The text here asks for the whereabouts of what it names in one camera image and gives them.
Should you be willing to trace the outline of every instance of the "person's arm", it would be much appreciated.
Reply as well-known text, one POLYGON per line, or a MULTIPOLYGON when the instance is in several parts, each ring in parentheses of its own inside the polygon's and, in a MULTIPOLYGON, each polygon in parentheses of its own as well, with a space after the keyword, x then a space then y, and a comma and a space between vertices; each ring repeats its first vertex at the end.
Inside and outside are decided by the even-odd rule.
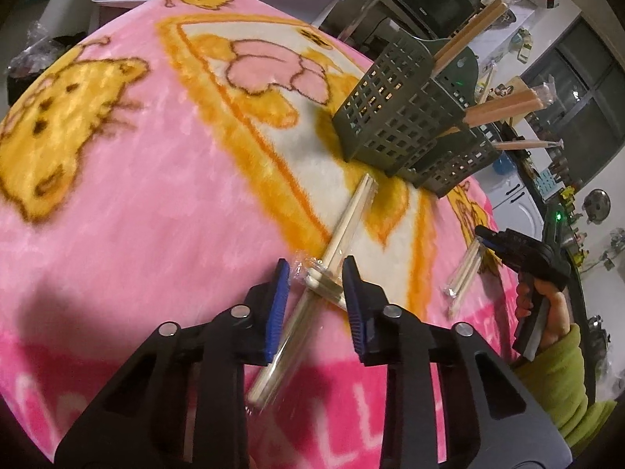
MULTIPOLYGON (((534 286, 550 303, 547 326, 536 358, 518 366, 514 373, 577 455, 599 431, 616 403, 597 402, 588 407, 579 326, 571 324, 566 299, 553 284, 535 280, 534 286)), ((522 319, 532 308, 529 288, 519 284, 517 293, 516 316, 522 319)))

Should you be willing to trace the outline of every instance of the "pink blanket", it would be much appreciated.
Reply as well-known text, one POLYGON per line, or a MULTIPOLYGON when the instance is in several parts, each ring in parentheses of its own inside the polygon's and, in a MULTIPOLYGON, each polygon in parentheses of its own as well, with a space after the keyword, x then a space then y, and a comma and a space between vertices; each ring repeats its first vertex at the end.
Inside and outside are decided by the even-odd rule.
MULTIPOLYGON (((473 180, 436 200, 342 160, 330 119, 368 65, 255 0, 152 0, 13 106, 0 128, 0 391, 49 458, 161 322, 209 321, 278 258, 320 256, 367 171, 379 191, 352 248, 363 278, 452 324, 440 289, 492 210, 473 180)), ((459 316, 505 358, 515 285, 489 256, 459 316)), ((385 369, 360 365, 342 312, 312 334, 251 421, 251 453, 260 469, 377 467, 385 369)))

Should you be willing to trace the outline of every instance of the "bear eye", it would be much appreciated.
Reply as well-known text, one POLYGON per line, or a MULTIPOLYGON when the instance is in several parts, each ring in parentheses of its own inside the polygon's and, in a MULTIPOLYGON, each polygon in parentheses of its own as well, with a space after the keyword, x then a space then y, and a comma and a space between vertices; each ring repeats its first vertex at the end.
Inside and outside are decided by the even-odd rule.
POLYGON ((46 127, 48 126, 48 122, 45 120, 37 120, 35 122, 35 126, 32 128, 32 134, 36 136, 37 134, 42 133, 46 127))
POLYGON ((46 100, 43 100, 40 103, 39 108, 42 111, 47 111, 48 109, 50 109, 50 106, 52 106, 52 97, 48 97, 46 100))

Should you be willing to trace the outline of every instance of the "window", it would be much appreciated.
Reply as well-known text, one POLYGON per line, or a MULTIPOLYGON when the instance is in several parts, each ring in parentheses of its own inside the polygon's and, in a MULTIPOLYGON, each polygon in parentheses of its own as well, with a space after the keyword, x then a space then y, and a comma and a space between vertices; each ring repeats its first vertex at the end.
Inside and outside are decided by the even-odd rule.
POLYGON ((585 184, 625 143, 625 73, 579 19, 523 74, 523 81, 536 86, 550 75, 558 100, 528 120, 541 138, 564 140, 571 181, 585 184))

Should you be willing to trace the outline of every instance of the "bear ear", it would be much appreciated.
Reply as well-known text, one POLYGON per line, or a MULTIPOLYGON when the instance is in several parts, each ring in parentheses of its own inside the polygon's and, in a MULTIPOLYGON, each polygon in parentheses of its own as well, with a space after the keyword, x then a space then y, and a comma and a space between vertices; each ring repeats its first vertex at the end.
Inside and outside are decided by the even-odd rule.
POLYGON ((2 139, 2 137, 8 136, 13 131, 15 125, 18 123, 18 121, 21 120, 26 109, 32 106, 37 95, 42 90, 45 90, 46 88, 52 86, 52 84, 54 84, 54 77, 48 75, 34 86, 32 93, 30 93, 23 101, 18 100, 18 102, 13 105, 13 108, 15 109, 11 108, 9 110, 0 125, 0 139, 2 139))

